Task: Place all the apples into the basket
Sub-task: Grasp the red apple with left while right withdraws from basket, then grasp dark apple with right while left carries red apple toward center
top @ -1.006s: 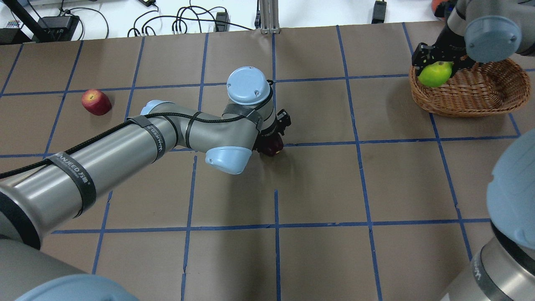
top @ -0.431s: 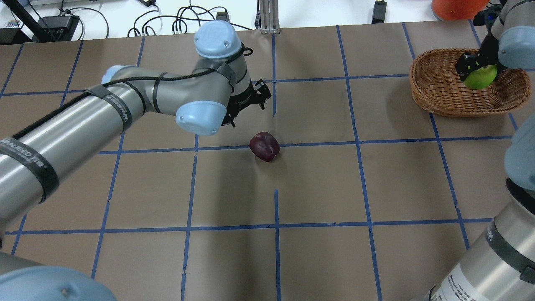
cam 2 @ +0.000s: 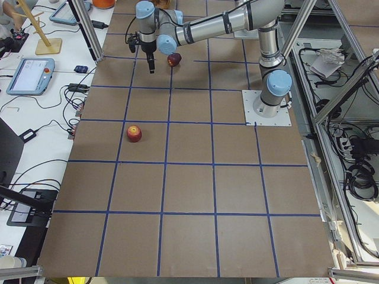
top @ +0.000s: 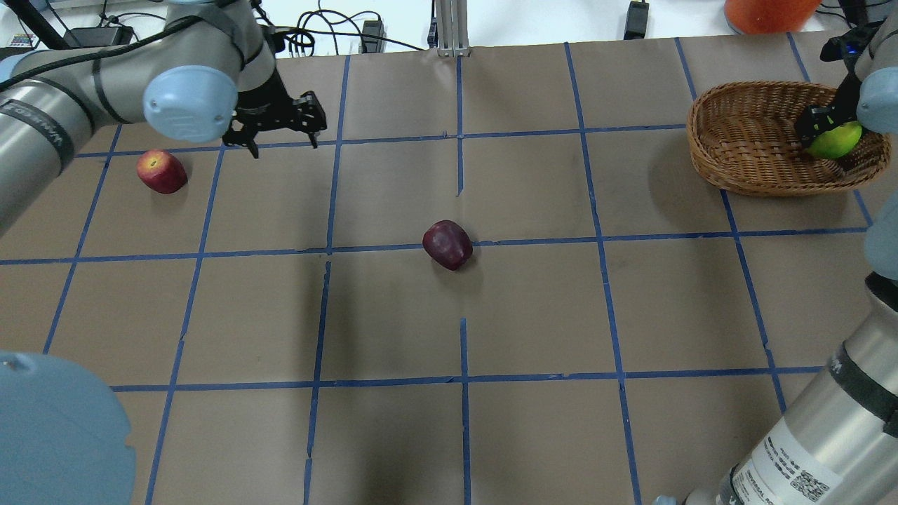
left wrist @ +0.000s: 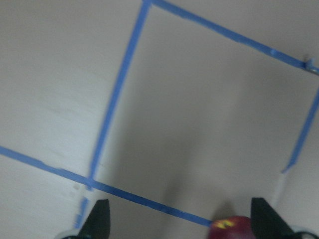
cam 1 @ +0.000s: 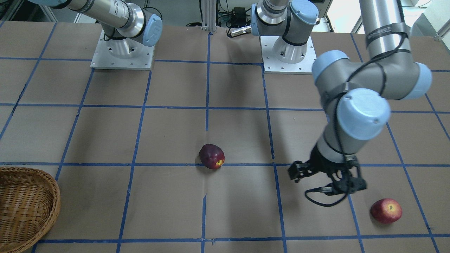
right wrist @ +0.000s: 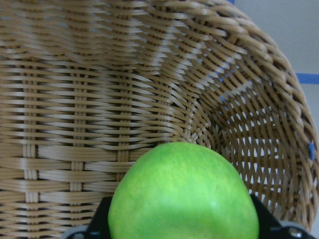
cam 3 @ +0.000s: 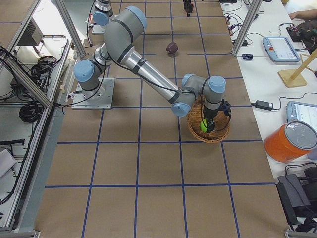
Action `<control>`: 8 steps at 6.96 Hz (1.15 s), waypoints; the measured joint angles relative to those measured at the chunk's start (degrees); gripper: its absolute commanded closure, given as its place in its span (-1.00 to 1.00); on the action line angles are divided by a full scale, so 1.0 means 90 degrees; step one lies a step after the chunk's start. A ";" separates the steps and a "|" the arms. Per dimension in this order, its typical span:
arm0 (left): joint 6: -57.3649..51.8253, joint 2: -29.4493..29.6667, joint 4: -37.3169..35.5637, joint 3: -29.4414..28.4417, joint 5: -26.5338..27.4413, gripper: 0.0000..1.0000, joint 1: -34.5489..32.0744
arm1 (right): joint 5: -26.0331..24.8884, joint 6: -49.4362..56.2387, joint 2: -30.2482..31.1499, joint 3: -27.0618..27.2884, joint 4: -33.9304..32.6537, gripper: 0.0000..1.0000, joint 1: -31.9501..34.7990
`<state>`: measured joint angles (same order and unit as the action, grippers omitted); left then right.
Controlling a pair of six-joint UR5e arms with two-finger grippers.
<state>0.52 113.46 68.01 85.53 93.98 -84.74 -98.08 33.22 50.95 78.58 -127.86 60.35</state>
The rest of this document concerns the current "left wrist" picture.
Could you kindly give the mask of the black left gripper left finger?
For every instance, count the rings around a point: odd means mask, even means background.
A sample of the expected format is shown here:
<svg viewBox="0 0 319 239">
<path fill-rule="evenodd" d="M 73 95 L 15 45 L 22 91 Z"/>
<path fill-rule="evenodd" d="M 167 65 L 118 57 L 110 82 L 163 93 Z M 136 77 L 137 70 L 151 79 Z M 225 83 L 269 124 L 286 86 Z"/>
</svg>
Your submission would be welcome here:
<svg viewBox="0 0 319 239">
<path fill-rule="evenodd" d="M 110 236 L 110 204 L 108 199 L 97 200 L 79 231 L 78 239 L 108 239 Z"/>
</svg>

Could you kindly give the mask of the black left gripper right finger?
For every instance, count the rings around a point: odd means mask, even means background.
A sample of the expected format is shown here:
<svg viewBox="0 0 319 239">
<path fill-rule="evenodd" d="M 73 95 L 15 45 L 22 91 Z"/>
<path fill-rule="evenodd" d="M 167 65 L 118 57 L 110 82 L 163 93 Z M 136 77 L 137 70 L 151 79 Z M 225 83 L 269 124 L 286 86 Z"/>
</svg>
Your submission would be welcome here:
<svg viewBox="0 0 319 239">
<path fill-rule="evenodd" d="M 251 199 L 251 229 L 257 239 L 292 239 L 294 231 L 264 198 Z"/>
</svg>

